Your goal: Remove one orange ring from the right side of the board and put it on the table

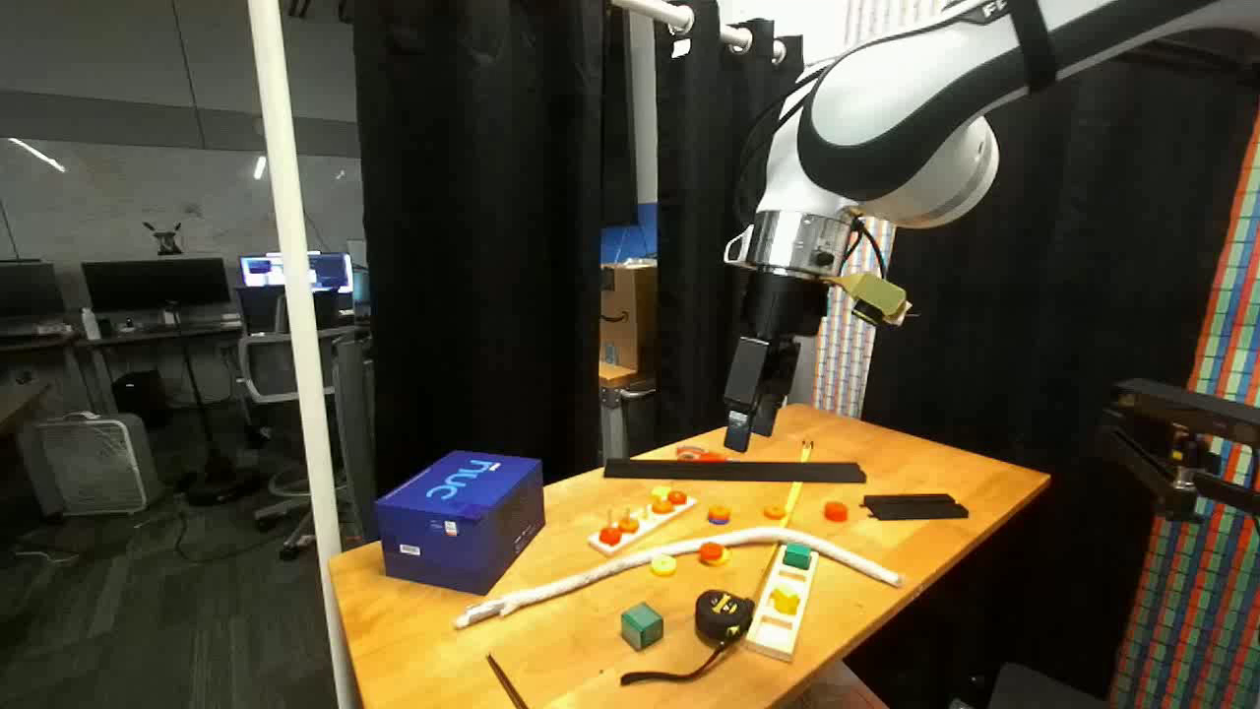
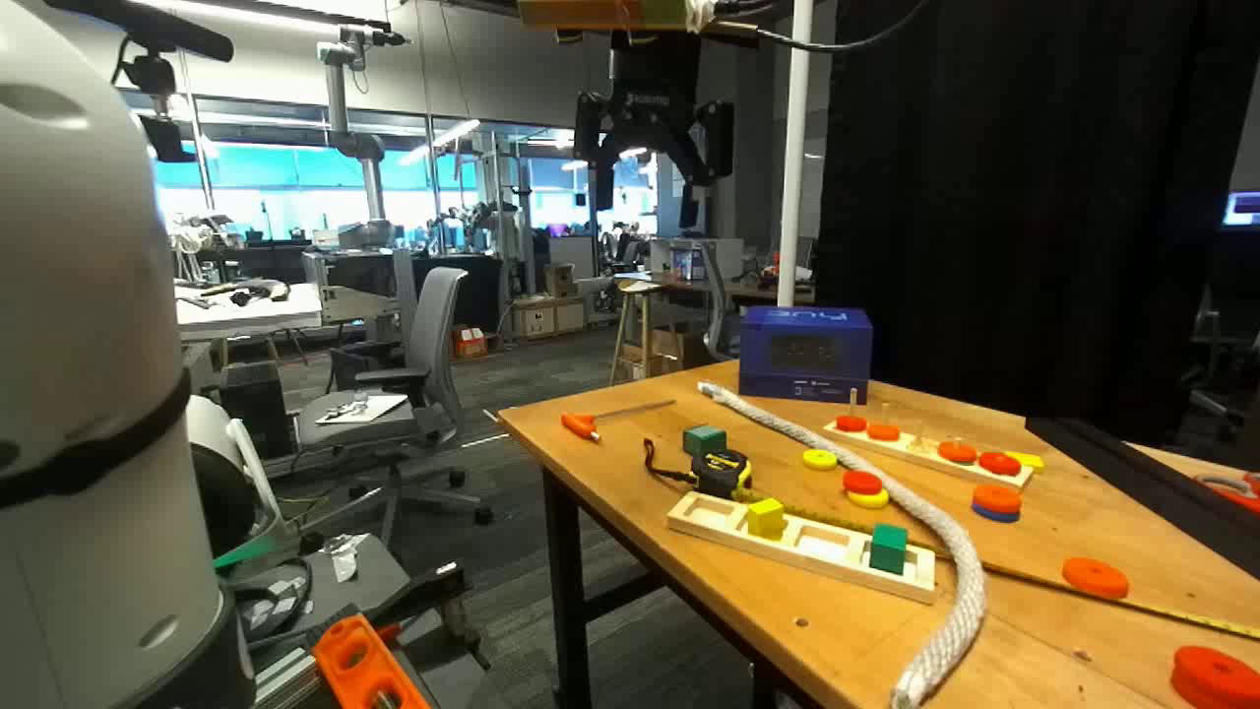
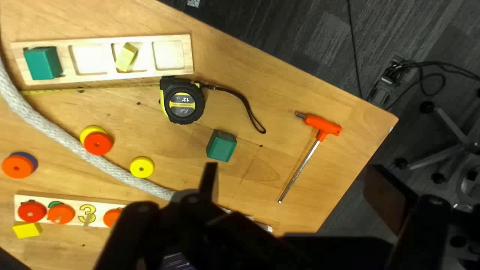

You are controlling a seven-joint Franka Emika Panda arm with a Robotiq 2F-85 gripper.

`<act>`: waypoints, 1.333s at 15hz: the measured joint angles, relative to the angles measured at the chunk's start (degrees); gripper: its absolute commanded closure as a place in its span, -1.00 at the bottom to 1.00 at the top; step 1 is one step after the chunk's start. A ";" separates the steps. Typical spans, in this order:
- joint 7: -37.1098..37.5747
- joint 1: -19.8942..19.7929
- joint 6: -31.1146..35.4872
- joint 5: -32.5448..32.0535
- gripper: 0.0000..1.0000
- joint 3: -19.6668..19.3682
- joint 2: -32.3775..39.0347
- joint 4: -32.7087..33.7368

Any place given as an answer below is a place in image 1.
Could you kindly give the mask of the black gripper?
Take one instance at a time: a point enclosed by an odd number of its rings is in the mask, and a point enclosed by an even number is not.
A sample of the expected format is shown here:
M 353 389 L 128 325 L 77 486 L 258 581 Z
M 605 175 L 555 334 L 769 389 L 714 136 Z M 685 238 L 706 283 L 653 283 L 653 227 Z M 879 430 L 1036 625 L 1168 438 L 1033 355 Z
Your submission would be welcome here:
M 746 455 L 752 432 L 770 438 L 796 375 L 799 342 L 820 331 L 826 287 L 816 279 L 752 273 L 735 314 L 723 378 L 723 448 Z

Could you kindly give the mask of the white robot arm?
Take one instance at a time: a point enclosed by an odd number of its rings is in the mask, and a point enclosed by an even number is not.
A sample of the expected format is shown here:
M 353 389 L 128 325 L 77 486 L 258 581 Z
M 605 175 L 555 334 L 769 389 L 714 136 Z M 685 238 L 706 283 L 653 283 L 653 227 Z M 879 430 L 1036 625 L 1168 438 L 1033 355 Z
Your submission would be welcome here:
M 959 220 L 1001 171 L 987 109 L 1185 33 L 1254 37 L 1260 0 L 952 0 L 799 78 L 775 109 L 757 216 L 723 243 L 723 264 L 752 276 L 723 445 L 745 455 L 775 430 L 799 340 L 844 273 L 847 226 Z

